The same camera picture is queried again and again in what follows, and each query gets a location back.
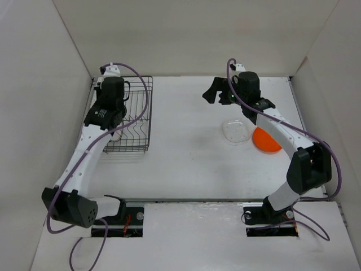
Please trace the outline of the clear glass plate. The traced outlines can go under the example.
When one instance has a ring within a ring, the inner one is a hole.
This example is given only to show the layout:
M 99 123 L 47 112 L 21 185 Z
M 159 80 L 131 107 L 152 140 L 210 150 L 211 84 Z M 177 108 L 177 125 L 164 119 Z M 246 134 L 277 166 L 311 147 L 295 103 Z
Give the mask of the clear glass plate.
M 232 145 L 240 145 L 251 138 L 250 128 L 241 118 L 225 120 L 221 129 L 225 140 Z

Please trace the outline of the orange plate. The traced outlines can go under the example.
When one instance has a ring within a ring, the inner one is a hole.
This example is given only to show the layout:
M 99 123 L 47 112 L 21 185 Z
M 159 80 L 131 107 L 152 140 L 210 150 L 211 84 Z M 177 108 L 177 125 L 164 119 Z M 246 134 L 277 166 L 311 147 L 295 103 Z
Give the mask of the orange plate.
M 266 131 L 257 127 L 252 134 L 252 141 L 256 148 L 267 154 L 279 152 L 282 147 Z

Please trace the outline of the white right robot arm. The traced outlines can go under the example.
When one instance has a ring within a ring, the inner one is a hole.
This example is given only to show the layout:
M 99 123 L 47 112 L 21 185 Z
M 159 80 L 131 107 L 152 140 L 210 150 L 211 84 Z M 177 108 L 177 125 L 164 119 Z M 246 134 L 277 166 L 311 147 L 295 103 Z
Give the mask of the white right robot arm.
M 331 155 L 324 144 L 318 139 L 311 140 L 304 130 L 282 117 L 272 101 L 261 96 L 255 72 L 241 69 L 235 59 L 230 59 L 226 74 L 228 90 L 223 94 L 226 102 L 240 105 L 244 116 L 267 132 L 290 159 L 285 182 L 263 200 L 261 216 L 274 222 L 281 211 L 301 196 L 331 180 Z

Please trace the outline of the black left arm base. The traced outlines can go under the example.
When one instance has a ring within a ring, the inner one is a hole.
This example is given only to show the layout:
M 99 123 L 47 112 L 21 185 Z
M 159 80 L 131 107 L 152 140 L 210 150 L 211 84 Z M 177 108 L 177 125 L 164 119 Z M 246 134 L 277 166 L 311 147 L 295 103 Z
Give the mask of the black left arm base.
M 106 195 L 95 199 L 97 220 L 91 227 L 92 237 L 140 238 L 143 236 L 144 203 Z

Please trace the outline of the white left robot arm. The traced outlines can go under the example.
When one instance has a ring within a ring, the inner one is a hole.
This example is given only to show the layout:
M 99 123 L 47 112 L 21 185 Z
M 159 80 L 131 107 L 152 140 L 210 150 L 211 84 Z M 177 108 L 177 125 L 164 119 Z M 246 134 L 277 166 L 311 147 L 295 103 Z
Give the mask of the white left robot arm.
M 142 111 L 129 120 L 126 120 L 126 101 L 130 92 L 125 88 L 131 85 L 122 77 L 121 68 L 132 71 L 145 92 Z M 124 199 L 111 195 L 88 198 L 87 193 L 100 155 L 112 136 L 137 123 L 147 112 L 149 90 L 144 78 L 127 64 L 108 63 L 100 71 L 96 100 L 85 116 L 74 153 L 54 187 L 44 188 L 41 195 L 47 208 L 46 227 L 51 234 L 62 233 L 61 229 L 51 227 L 52 220 L 66 223 L 71 229 L 75 226 L 90 228 L 97 221 L 120 224 L 126 219 Z

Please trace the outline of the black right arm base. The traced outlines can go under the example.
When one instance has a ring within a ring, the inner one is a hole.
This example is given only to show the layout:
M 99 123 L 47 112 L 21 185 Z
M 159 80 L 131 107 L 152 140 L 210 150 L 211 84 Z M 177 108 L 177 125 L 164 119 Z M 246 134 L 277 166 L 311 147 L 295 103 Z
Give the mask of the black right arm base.
M 243 203 L 241 216 L 247 237 L 298 237 L 291 207 L 274 211 L 268 203 Z

